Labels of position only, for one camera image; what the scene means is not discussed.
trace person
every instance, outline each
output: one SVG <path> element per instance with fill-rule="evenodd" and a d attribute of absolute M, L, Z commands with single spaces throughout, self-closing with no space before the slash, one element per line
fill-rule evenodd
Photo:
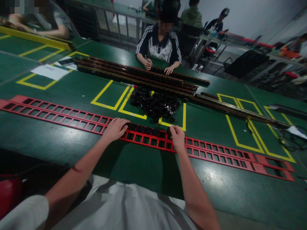
<path fill-rule="evenodd" d="M 302 49 L 302 43 L 307 41 L 307 33 L 303 34 L 299 38 L 290 39 L 281 49 L 287 49 L 295 53 L 300 53 Z"/>
<path fill-rule="evenodd" d="M 151 13 L 156 13 L 157 2 L 158 0 L 149 1 L 143 6 L 143 10 L 149 11 Z"/>
<path fill-rule="evenodd" d="M 216 33 L 223 30 L 223 20 L 226 18 L 229 14 L 229 8 L 225 8 L 222 10 L 220 16 L 217 19 L 213 19 L 205 28 L 206 31 L 210 30 L 212 27 L 215 26 L 214 31 Z"/>
<path fill-rule="evenodd" d="M 39 35 L 52 36 L 61 39 L 69 39 L 70 33 L 80 37 L 75 26 L 70 21 L 66 13 L 52 0 L 35 0 L 41 14 L 10 14 L 9 21 L 16 27 L 27 32 L 38 33 Z M 27 23 L 44 27 L 47 31 L 36 31 L 27 26 Z"/>
<path fill-rule="evenodd" d="M 189 9 L 186 9 L 181 14 L 181 19 L 184 24 L 202 28 L 202 15 L 198 10 L 199 0 L 190 0 Z"/>
<path fill-rule="evenodd" d="M 181 64 L 181 54 L 178 39 L 175 33 L 170 33 L 177 19 L 180 3 L 177 0 L 157 2 L 158 24 L 148 26 L 137 44 L 136 57 L 150 70 L 153 66 L 151 59 L 146 58 L 149 50 L 150 56 L 168 63 L 164 72 L 169 75 Z"/>
<path fill-rule="evenodd" d="M 65 216 L 107 146 L 124 134 L 128 122 L 113 119 L 98 142 L 45 196 L 35 195 L 21 202 L 0 221 L 0 229 L 221 229 L 185 150 L 185 133 L 178 126 L 170 127 L 170 132 L 187 214 L 168 196 L 135 184 L 106 183 L 95 176 L 87 198 Z"/>

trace green workbench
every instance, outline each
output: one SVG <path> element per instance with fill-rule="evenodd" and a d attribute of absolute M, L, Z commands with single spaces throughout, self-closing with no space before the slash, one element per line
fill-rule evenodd
<path fill-rule="evenodd" d="M 166 130 L 167 120 L 154 125 L 143 112 L 127 103 L 131 88 L 109 79 L 72 71 L 59 81 L 34 75 L 31 69 L 38 60 L 54 62 L 67 55 L 91 55 L 123 65 L 142 68 L 135 54 L 101 43 L 73 39 L 77 52 L 58 52 L 43 44 L 0 34 L 0 98 L 24 95 L 71 108 L 121 117 L 132 123 Z M 153 60 L 154 66 L 167 63 Z M 178 68 L 177 72 L 204 78 L 210 86 L 199 91 L 219 96 L 222 101 L 246 109 L 273 115 L 283 122 L 307 127 L 306 122 L 266 109 L 273 103 L 307 112 L 305 103 L 247 87 L 204 73 Z M 0 111 L 0 148 L 41 160 L 64 165 L 76 163 L 100 136 L 52 123 Z M 220 211 L 239 215 L 285 229 L 307 229 L 307 187 L 297 178 L 307 177 L 306 152 L 286 152 L 272 130 L 265 124 L 253 123 L 251 134 L 245 121 L 200 106 L 186 104 L 176 112 L 175 125 L 186 129 L 186 136 L 256 154 L 289 161 L 295 182 L 191 158 L 213 206 Z M 124 141 L 112 143 L 98 162 L 94 173 L 125 183 L 136 183 L 152 191 L 183 199 L 178 158 L 175 154 Z"/>

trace person's left hand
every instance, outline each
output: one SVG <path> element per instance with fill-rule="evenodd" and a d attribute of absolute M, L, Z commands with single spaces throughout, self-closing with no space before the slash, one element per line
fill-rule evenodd
<path fill-rule="evenodd" d="M 103 133 L 102 139 L 109 143 L 119 139 L 128 128 L 128 126 L 125 125 L 126 123 L 130 123 L 130 121 L 122 118 L 113 119 Z"/>
<path fill-rule="evenodd" d="M 171 65 L 170 67 L 165 68 L 164 72 L 166 72 L 166 75 L 169 75 L 173 72 L 174 67 Z"/>

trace hand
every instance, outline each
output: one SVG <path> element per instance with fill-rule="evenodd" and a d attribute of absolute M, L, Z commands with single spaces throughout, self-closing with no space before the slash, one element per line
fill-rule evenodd
<path fill-rule="evenodd" d="M 171 74 L 174 71 L 174 67 L 171 65 L 170 67 L 165 68 L 164 72 L 166 72 L 166 75 Z"/>
<path fill-rule="evenodd" d="M 152 66 L 153 66 L 153 62 L 148 58 L 147 62 L 145 63 L 145 68 L 147 70 L 150 70 Z"/>
<path fill-rule="evenodd" d="M 122 119 L 122 118 L 113 119 L 108 125 L 105 132 L 103 133 L 103 136 L 101 139 L 109 143 L 119 139 L 128 128 L 128 126 L 125 124 L 129 122 L 130 122 L 129 120 Z"/>
<path fill-rule="evenodd" d="M 176 150 L 185 148 L 185 133 L 179 126 L 171 126 L 169 128 L 173 139 L 173 144 Z"/>
<path fill-rule="evenodd" d="M 10 21 L 8 21 L 8 20 L 6 20 L 6 19 L 4 19 L 4 18 L 2 18 L 2 17 L 0 17 L 0 23 L 3 25 L 3 26 L 14 26 L 14 24 L 13 23 L 11 23 Z"/>

